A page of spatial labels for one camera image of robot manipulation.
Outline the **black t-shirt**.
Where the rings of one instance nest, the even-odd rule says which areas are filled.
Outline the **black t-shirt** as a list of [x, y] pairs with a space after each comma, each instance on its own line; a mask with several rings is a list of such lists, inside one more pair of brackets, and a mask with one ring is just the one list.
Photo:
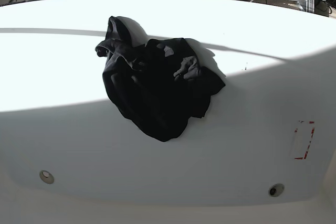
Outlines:
[[105, 39], [95, 50], [106, 58], [102, 78], [108, 98], [144, 134], [161, 142], [179, 137], [190, 118], [203, 118], [211, 97], [225, 86], [200, 64], [184, 38], [133, 46], [116, 17], [109, 18]]

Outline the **right round table grommet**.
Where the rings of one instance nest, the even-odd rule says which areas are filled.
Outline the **right round table grommet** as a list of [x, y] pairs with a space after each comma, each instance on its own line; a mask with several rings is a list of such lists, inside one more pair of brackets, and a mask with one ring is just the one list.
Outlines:
[[268, 190], [268, 195], [270, 197], [279, 197], [285, 190], [285, 186], [283, 184], [275, 184], [271, 186]]

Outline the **round table grommet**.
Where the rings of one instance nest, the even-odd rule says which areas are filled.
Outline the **round table grommet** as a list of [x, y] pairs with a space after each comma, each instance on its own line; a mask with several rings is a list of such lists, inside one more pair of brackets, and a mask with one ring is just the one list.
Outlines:
[[285, 190], [285, 186], [283, 184], [275, 184], [271, 186], [268, 190], [268, 195], [270, 197], [279, 197]]
[[46, 170], [41, 170], [39, 172], [39, 177], [46, 184], [53, 184], [55, 181], [54, 176]]

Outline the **red tape rectangle marking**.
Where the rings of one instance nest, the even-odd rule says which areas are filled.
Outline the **red tape rectangle marking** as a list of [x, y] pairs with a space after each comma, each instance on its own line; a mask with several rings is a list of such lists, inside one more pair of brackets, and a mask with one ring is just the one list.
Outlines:
[[315, 121], [299, 121], [294, 131], [291, 157], [304, 160], [308, 156], [309, 148], [315, 130]]

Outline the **left round table grommet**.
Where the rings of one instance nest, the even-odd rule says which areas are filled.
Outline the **left round table grommet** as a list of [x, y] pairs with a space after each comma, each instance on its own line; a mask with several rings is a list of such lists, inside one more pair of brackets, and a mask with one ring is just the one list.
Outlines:
[[54, 176], [46, 170], [41, 170], [39, 172], [39, 177], [46, 184], [53, 184], [55, 181]]

